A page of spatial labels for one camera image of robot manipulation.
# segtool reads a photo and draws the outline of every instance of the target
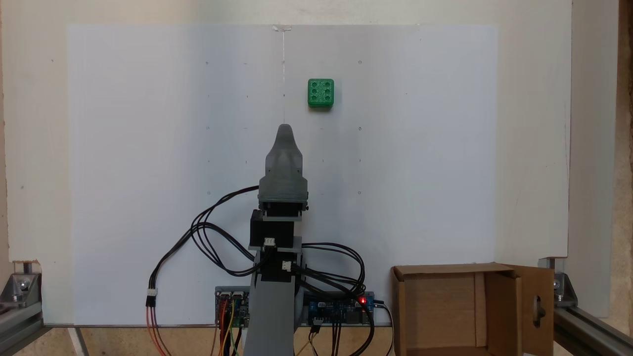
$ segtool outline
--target bolt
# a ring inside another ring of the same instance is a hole
[[[20,287],[23,291],[27,290],[30,285],[31,281],[28,279],[21,279],[18,281],[18,287]]]

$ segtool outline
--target black cable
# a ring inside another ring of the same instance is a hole
[[[336,321],[332,321],[332,356],[336,350]]]
[[[356,252],[350,247],[347,247],[345,245],[341,245],[338,243],[304,243],[301,246],[302,248],[312,248],[315,250],[325,250],[325,251],[342,253],[343,255],[347,255],[351,257],[352,259],[354,259],[355,261],[357,261],[360,266],[360,273],[357,279],[352,279],[350,277],[341,276],[338,274],[333,274],[333,273],[328,273],[328,272],[320,272],[313,269],[309,269],[309,270],[314,273],[321,274],[322,277],[330,279],[331,281],[337,281],[337,282],[341,282],[345,284],[350,284],[352,286],[350,290],[355,295],[361,296],[365,293],[365,290],[366,290],[366,287],[364,284],[365,283],[365,263],[358,252]]]
[[[317,350],[315,348],[315,344],[312,343],[312,340],[310,340],[310,346],[312,346],[312,353],[314,353],[314,356],[318,356]]]
[[[383,302],[382,300],[374,300],[373,301],[373,306],[376,308],[381,308],[384,309],[387,312],[387,315],[389,316],[389,323],[391,324],[391,346],[389,346],[389,350],[387,351],[385,356],[390,356],[391,355],[391,350],[393,350],[394,348],[394,342],[395,342],[395,332],[393,330],[394,326],[394,318],[391,315],[391,311],[389,310],[389,308],[387,307],[387,305],[385,305],[385,302]]]
[[[222,263],[222,261],[220,260],[220,257],[218,256],[217,252],[215,251],[213,245],[210,243],[210,241],[208,239],[208,236],[206,235],[206,230],[207,229],[211,229],[213,231],[216,231],[222,237],[224,237],[227,241],[229,241],[229,243],[231,243],[234,247],[236,247],[238,249],[238,251],[240,251],[244,256],[246,256],[250,260],[254,260],[254,256],[252,254],[250,254],[250,252],[248,252],[248,250],[245,249],[245,247],[243,247],[233,236],[231,236],[229,233],[227,233],[226,231],[224,231],[223,229],[221,229],[217,225],[212,224],[210,222],[207,222],[206,219],[209,217],[211,212],[216,207],[218,207],[219,205],[226,203],[228,200],[230,200],[231,198],[233,198],[235,196],[238,196],[240,194],[244,194],[244,193],[247,193],[247,192],[250,192],[250,191],[255,191],[257,189],[259,189],[259,186],[252,186],[252,187],[240,189],[238,191],[234,191],[233,193],[229,193],[229,194],[223,196],[222,198],[220,198],[220,200],[218,200],[218,202],[215,203],[212,207],[210,207],[210,208],[206,209],[205,211],[201,212],[200,214],[198,214],[198,216],[191,223],[191,226],[190,226],[189,230],[187,230],[187,232],[185,232],[182,235],[182,237],[180,237],[180,239],[175,243],[175,245],[171,248],[171,250],[169,250],[165,254],[165,256],[163,256],[163,258],[160,259],[160,261],[158,262],[158,264],[156,265],[156,267],[152,271],[152,274],[149,277],[148,288],[149,289],[156,289],[156,279],[158,277],[158,271],[160,270],[161,266],[176,251],[178,251],[181,247],[183,247],[185,245],[185,243],[189,240],[189,238],[192,238],[194,240],[194,242],[195,242],[196,246],[198,247],[198,249],[201,252],[203,252],[208,259],[210,259],[219,268],[223,269],[224,271],[226,271],[227,273],[229,273],[232,276],[237,276],[237,277],[248,276],[248,275],[252,274],[254,271],[256,271],[259,267],[261,267],[261,265],[264,264],[268,260],[268,258],[270,257],[270,252],[264,253],[263,256],[262,256],[261,261],[258,264],[254,265],[253,267],[251,267],[249,269],[246,269],[246,270],[230,270],[230,269],[226,268],[226,266],[224,266],[224,263]],[[204,232],[205,240],[208,243],[208,247],[207,247],[206,244],[204,244],[204,242],[202,240],[202,235],[200,234],[200,230],[202,230]],[[198,243],[198,241],[196,241],[195,235],[197,235],[198,238],[200,239],[200,243]],[[147,296],[146,306],[148,306],[148,307],[155,307],[156,306],[156,296],[155,295],[154,296],[151,296],[151,295]]]
[[[355,295],[351,290],[345,288],[345,286],[343,286],[343,285],[341,285],[339,283],[333,282],[333,281],[331,281],[329,279],[324,279],[319,274],[315,274],[315,273],[313,273],[313,272],[311,272],[311,271],[309,271],[307,269],[304,269],[304,268],[302,268],[302,267],[300,267],[300,266],[298,266],[296,264],[292,265],[292,270],[294,272],[297,272],[298,274],[303,275],[303,276],[310,277],[312,279],[316,279],[317,281],[320,281],[320,282],[328,284],[328,285],[330,285],[332,287],[335,287],[336,289],[345,292],[348,296],[350,296],[352,299],[356,300],[360,304],[360,306],[363,309],[363,311],[365,313],[367,313],[367,316],[368,316],[368,319],[369,319],[369,335],[367,336],[367,339],[365,340],[365,342],[359,347],[359,349],[357,349],[355,352],[353,352],[351,354],[351,356],[359,356],[359,355],[361,355],[367,349],[369,344],[372,342],[373,336],[374,336],[374,332],[375,332],[375,324],[374,324],[374,321],[373,321],[373,316],[370,313],[369,309],[367,308],[366,303],[361,303],[360,297]]]
[[[237,347],[239,345],[239,340],[242,338],[242,326],[239,327],[239,331],[237,332],[237,338],[235,339],[235,347],[233,347],[233,353],[231,354],[232,356],[236,356],[237,355]]]
[[[341,319],[339,316],[339,328],[338,328],[338,335],[336,336],[336,351],[334,352],[335,356],[339,356],[339,345],[341,344],[341,329],[342,329],[342,323],[341,323]]]

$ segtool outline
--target wire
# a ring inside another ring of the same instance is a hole
[[[221,306],[222,311],[220,312],[220,340],[224,338],[224,313],[227,309],[227,302],[223,301]],[[218,351],[218,356],[222,356],[222,346],[220,345],[220,350]]]
[[[235,342],[233,343],[233,356],[236,356],[237,354],[237,346],[239,345],[239,341],[242,338],[242,326],[239,327],[239,331],[237,332],[237,339],[235,339]]]
[[[185,245],[185,243],[189,240],[189,238],[194,237],[194,234],[196,234],[199,238],[200,241],[202,241],[202,235],[200,234],[200,230],[202,230],[204,232],[204,236],[205,236],[205,240],[207,240],[207,242],[209,242],[208,236],[206,235],[206,230],[207,229],[211,229],[214,230],[216,232],[218,232],[221,236],[223,236],[226,240],[228,240],[233,246],[235,246],[243,255],[247,256],[248,259],[250,259],[251,261],[254,260],[254,256],[252,254],[250,254],[250,252],[248,252],[247,249],[245,249],[245,247],[243,247],[235,238],[233,238],[233,236],[231,236],[229,233],[227,233],[226,231],[222,230],[221,228],[219,228],[218,226],[207,222],[206,220],[208,219],[209,215],[211,214],[211,212],[218,206],[220,206],[221,204],[226,203],[228,200],[240,195],[240,194],[244,194],[244,193],[248,193],[250,191],[255,191],[259,189],[259,186],[252,186],[252,187],[248,187],[248,188],[244,188],[244,189],[240,189],[238,191],[234,191],[233,193],[229,193],[225,196],[223,196],[222,198],[220,198],[220,200],[218,200],[217,203],[215,203],[212,207],[206,209],[205,211],[201,212],[200,214],[198,214],[198,216],[193,220],[193,222],[191,223],[191,226],[189,228],[189,230],[187,230],[182,237],[180,237],[180,239],[175,243],[175,245],[172,247],[171,250],[169,250],[165,256],[163,256],[163,258],[160,259],[160,261],[158,262],[158,265],[156,265],[156,268],[154,268],[154,270],[152,271],[152,274],[149,277],[149,288],[150,289],[156,289],[156,279],[158,277],[158,271],[160,270],[161,266],[163,265],[163,263],[165,263],[165,261],[167,261],[167,259],[172,256],[176,251],[178,251],[181,247],[183,247]],[[199,245],[198,243],[196,243],[196,246],[198,247],[198,249],[200,249],[212,262],[214,262],[217,266],[219,266],[221,269],[229,272],[229,274],[232,274],[231,272],[234,272],[232,275],[237,276],[237,277],[244,277],[244,276],[248,276],[250,274],[252,274],[254,271],[257,270],[257,268],[250,268],[247,270],[243,270],[243,271],[231,271],[228,270],[224,264],[222,263],[222,261],[220,260],[219,256],[217,255],[217,252],[215,251],[215,249],[213,248],[213,246],[211,246],[211,243],[209,243],[209,246],[211,248],[211,250],[213,251],[212,253],[209,251],[209,254],[205,253],[205,251],[201,248],[201,245]]]
[[[158,343],[156,342],[156,340],[154,339],[154,336],[152,336],[152,330],[149,327],[149,307],[146,308],[145,310],[145,320],[147,321],[147,333],[149,334],[149,338],[152,339],[152,343],[154,344],[154,347],[156,347],[156,349],[158,350],[158,352],[162,355],[162,356],[166,356],[165,353],[162,351],[162,349],[160,348],[160,346],[158,346]]]
[[[299,349],[298,353],[295,353],[295,356],[299,356],[299,354],[303,351],[304,348],[306,348],[306,346],[308,346],[308,344],[310,344],[310,342],[312,341],[312,339],[315,337],[315,335],[313,336],[308,336],[308,341],[306,341],[305,344],[303,344],[303,346]]]
[[[320,272],[313,269],[308,270],[310,270],[314,274],[319,274],[322,278],[351,285],[352,288],[350,289],[350,291],[356,296],[362,296],[365,293],[365,263],[358,252],[350,247],[338,243],[304,243],[301,245],[301,247],[307,249],[311,248],[314,250],[337,252],[354,259],[356,262],[358,262],[358,265],[360,267],[360,273],[357,279],[352,279],[350,277],[341,276],[339,274],[333,274],[329,272]]]
[[[302,268],[296,264],[292,265],[292,270],[294,272],[297,272],[298,274],[301,274],[302,276],[306,276],[306,277],[310,277],[312,279],[316,279],[317,281],[323,282],[325,284],[328,284],[332,287],[335,287],[336,289],[345,292],[345,294],[347,294],[348,296],[350,296],[351,298],[355,299],[361,306],[361,308],[363,309],[363,311],[367,314],[368,316],[368,320],[369,320],[369,335],[367,336],[367,339],[365,340],[365,342],[359,347],[359,349],[357,349],[356,351],[354,351],[351,356],[359,356],[360,354],[362,354],[367,347],[369,346],[369,344],[372,342],[373,340],[373,335],[375,332],[375,324],[373,321],[373,316],[372,313],[369,311],[369,309],[367,308],[367,305],[365,303],[361,303],[360,297],[358,295],[355,295],[350,289],[347,289],[346,287],[344,287],[343,285],[333,282],[327,278],[323,278],[320,274],[318,273],[314,273],[311,272],[308,269]],[[317,289],[316,287],[310,285],[309,283],[302,283],[301,285],[307,285],[310,286],[313,289]]]
[[[332,356],[335,355],[336,350],[336,321],[332,321]]]
[[[215,339],[218,337],[218,327],[214,327],[213,330],[215,330],[213,332],[213,343],[211,344],[211,353],[209,354],[210,356],[213,356],[213,351],[215,350]]]
[[[341,345],[341,329],[342,329],[342,324],[341,324],[341,321],[339,320],[338,335],[336,336],[336,352],[334,352],[335,356],[338,356],[339,354],[339,346]]]
[[[229,321],[229,324],[227,326],[228,329],[227,329],[226,335],[224,336],[224,341],[222,342],[221,350],[224,350],[224,346],[226,345],[227,338],[229,337],[229,334],[230,334],[229,331],[233,328],[233,316],[235,316],[235,300],[231,303],[231,320]]]
[[[316,335],[317,335],[317,334],[315,334],[315,335],[312,337],[312,339],[310,339],[310,346],[312,346],[312,354],[313,354],[314,356],[318,356],[317,350],[316,350],[316,348],[315,348],[315,344],[313,344],[313,343],[312,343],[312,340],[314,340],[314,338],[315,338],[315,336],[316,336]]]
[[[230,328],[231,333],[231,343],[233,344],[233,354],[239,356],[239,352],[237,352],[237,346],[235,345],[235,340],[233,339],[233,328]]]
[[[393,316],[391,315],[391,309],[389,308],[388,305],[386,304],[376,304],[376,301],[374,300],[374,307],[377,308],[381,308],[384,309],[387,312],[387,315],[389,316],[389,323],[391,324],[391,346],[389,347],[389,351],[387,351],[386,356],[391,355],[391,350],[393,350],[394,348],[394,340],[396,339],[396,330],[394,328],[394,319]]]
[[[163,348],[165,349],[165,353],[167,353],[168,356],[172,356],[169,350],[167,349],[167,346],[165,346],[165,342],[163,341],[163,338],[160,336],[160,330],[158,328],[158,321],[157,321],[158,319],[156,318],[156,308],[151,308],[150,312],[151,312],[151,317],[152,317],[152,327],[154,328],[154,331],[155,331],[154,337],[158,335],[158,339],[160,340],[161,345],[163,345]]]

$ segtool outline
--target white wall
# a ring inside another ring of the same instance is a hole
[[[42,264],[45,321],[72,323],[66,25],[196,22],[496,24],[497,260],[564,256],[571,21],[571,0],[4,0],[9,258]]]

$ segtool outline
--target cable bundle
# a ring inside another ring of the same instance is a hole
[[[226,203],[228,200],[234,198],[235,196],[238,196],[240,194],[244,194],[250,191],[255,191],[257,189],[259,189],[259,186],[244,188],[244,189],[235,191],[233,193],[229,193],[223,196],[222,198],[220,198],[220,200],[218,200],[218,202],[215,203],[212,207],[198,214],[198,216],[196,216],[196,218],[192,221],[191,226],[187,230],[187,232],[185,232],[185,234],[182,235],[182,237],[176,242],[176,244],[172,247],[172,249],[169,250],[165,254],[165,256],[163,256],[163,258],[161,258],[161,260],[156,265],[156,268],[154,268],[154,270],[152,271],[152,274],[149,278],[149,285],[147,289],[147,300],[146,300],[147,330],[149,331],[149,335],[150,335],[150,338],[152,339],[154,346],[159,351],[161,356],[171,356],[171,354],[167,350],[167,347],[165,346],[165,343],[163,342],[160,336],[160,332],[157,327],[156,280],[158,278],[158,272],[160,271],[165,261],[167,261],[170,256],[172,256],[176,251],[178,251],[181,247],[183,247],[185,243],[189,240],[189,238],[193,239],[198,250],[200,250],[209,260],[211,260],[215,265],[217,265],[219,268],[221,268],[222,270],[224,270],[226,273],[230,274],[231,276],[235,276],[235,277],[248,276],[254,273],[255,271],[257,271],[262,265],[267,263],[268,260],[270,259],[271,254],[272,254],[272,249],[266,249],[262,254],[261,260],[257,264],[254,264],[252,267],[248,269],[244,269],[244,270],[231,270],[228,267],[226,267],[226,265],[222,262],[222,260],[220,259],[220,256],[218,255],[213,245],[211,244],[209,236],[207,235],[207,230],[212,230],[219,233],[219,235],[221,235],[229,243],[231,243],[235,248],[237,248],[237,250],[240,251],[246,258],[248,258],[250,261],[254,261],[254,256],[250,252],[248,252],[248,250],[245,249],[245,247],[243,247],[240,244],[240,242],[238,242],[238,240],[236,240],[233,236],[231,236],[229,233],[224,231],[222,228],[208,222],[208,218],[211,215],[211,212],[219,205]],[[375,331],[375,324],[373,321],[372,314],[370,313],[367,306],[360,300],[360,297],[364,295],[365,290],[366,290],[365,263],[363,262],[363,259],[353,249],[344,245],[337,244],[337,243],[304,243],[302,247],[307,248],[307,249],[341,253],[343,255],[351,257],[353,260],[358,262],[358,265],[360,266],[360,274],[356,279],[352,277],[348,277],[348,276],[342,276],[339,274],[322,272],[315,269],[302,268],[301,266],[298,266],[296,264],[292,265],[292,271],[295,272],[297,275],[312,278],[316,281],[328,284],[329,286],[332,286],[338,289],[339,291],[344,292],[343,296],[336,295],[331,292],[327,292],[320,288],[317,288],[316,286],[308,283],[307,281],[304,281],[303,278],[299,277],[296,279],[300,286],[306,288],[308,291],[311,291],[317,296],[320,296],[327,300],[344,300],[344,299],[351,298],[351,299],[356,300],[361,305],[363,311],[368,316],[368,319],[370,322],[370,331],[369,331],[369,335],[367,336],[367,340],[362,344],[362,346],[359,347],[359,349],[357,349],[357,351],[353,352],[350,356],[360,355],[367,349],[367,347],[371,343],[373,339],[374,331]],[[227,313],[227,309],[229,307],[231,308],[230,314]],[[221,310],[220,312],[221,315],[220,315],[219,323],[220,323],[221,348],[220,348],[220,353],[218,354],[218,356],[228,356],[230,352],[231,344],[233,344],[233,347],[234,347],[233,356],[235,356],[237,353],[237,344],[239,343],[239,340],[241,338],[241,332],[242,332],[240,328],[239,334],[237,336],[237,342],[236,342],[233,339],[233,335],[232,335],[232,323],[233,323],[233,317],[235,314],[235,302],[232,302],[231,304],[229,304],[228,301],[223,302],[223,304],[220,305],[220,310]],[[336,323],[333,323],[332,327],[333,327],[333,331],[335,331],[332,335],[332,355],[338,355],[339,343],[341,340],[341,322],[338,321]],[[215,349],[217,330],[218,329],[216,328],[216,334],[214,335],[214,338],[213,338],[213,346],[211,349],[211,353],[213,353],[213,350]],[[316,334],[317,332],[311,335],[311,337],[309,338],[309,342],[312,346],[313,353],[315,355],[317,354],[317,351],[315,350],[311,341]]]
[[[354,251],[352,248],[347,246],[337,244],[337,243],[304,243],[302,245],[303,248],[312,248],[315,250],[324,250],[331,251],[336,253],[341,253],[343,255],[351,257],[353,260],[358,262],[360,266],[360,274],[358,278],[353,279],[351,277],[341,276],[338,274],[328,273],[328,272],[320,272],[314,269],[303,268],[296,264],[292,265],[292,270],[297,274],[300,274],[305,277],[312,278],[321,283],[328,284],[331,287],[342,291],[343,296],[335,295],[331,292],[324,291],[316,286],[308,283],[307,281],[303,281],[301,278],[298,279],[299,284],[306,288],[308,291],[314,293],[315,295],[327,299],[327,300],[344,300],[344,299],[354,299],[361,306],[363,311],[367,314],[369,319],[369,335],[365,342],[350,356],[358,356],[362,354],[369,344],[372,342],[373,334],[375,331],[375,324],[373,321],[373,316],[370,313],[369,309],[360,300],[360,297],[365,293],[365,263],[358,252]],[[345,287],[344,284],[350,285],[351,288]],[[341,341],[341,321],[332,321],[332,355],[338,355],[339,353],[339,344]]]
[[[237,250],[240,251],[245,257],[247,257],[250,261],[253,261],[255,257],[252,254],[250,254],[250,252],[248,252],[248,250],[245,249],[245,247],[243,247],[242,244],[240,244],[238,240],[236,240],[233,236],[231,236],[228,232],[224,231],[222,228],[208,222],[207,220],[211,212],[219,205],[226,203],[228,200],[230,200],[231,198],[234,198],[235,196],[248,193],[250,191],[255,191],[257,189],[259,189],[259,186],[244,188],[244,189],[235,191],[233,193],[229,193],[223,196],[222,198],[220,198],[220,200],[218,200],[218,202],[215,203],[212,207],[198,214],[198,216],[191,223],[191,227],[189,228],[189,230],[187,230],[187,232],[185,232],[185,234],[182,235],[182,237],[178,240],[178,242],[176,242],[176,244],[172,247],[172,249],[169,250],[169,252],[167,252],[165,256],[163,256],[163,258],[160,259],[160,261],[158,262],[158,265],[156,265],[156,268],[154,268],[154,270],[152,271],[152,274],[149,277],[149,284],[147,288],[147,299],[145,302],[146,321],[147,321],[147,330],[149,331],[149,336],[152,339],[152,343],[154,344],[154,346],[156,347],[156,349],[158,350],[161,356],[171,356],[171,354],[169,350],[167,349],[167,347],[165,346],[165,343],[163,342],[160,336],[160,331],[157,327],[156,296],[158,293],[156,290],[156,279],[158,278],[158,272],[160,271],[160,268],[165,263],[165,261],[167,261],[176,251],[178,251],[181,247],[183,247],[190,238],[193,239],[194,243],[198,247],[198,250],[200,250],[215,265],[217,265],[219,268],[221,268],[222,270],[224,270],[226,273],[230,274],[231,276],[235,276],[235,277],[249,276],[252,273],[254,273],[256,270],[258,270],[270,258],[271,251],[267,250],[264,252],[261,258],[261,261],[257,264],[254,264],[252,267],[245,270],[231,270],[224,265],[222,260],[220,260],[220,256],[218,256],[218,253],[215,251],[213,245],[211,244],[211,241],[209,240],[209,236],[206,233],[208,229],[219,233],[234,247],[236,247]]]

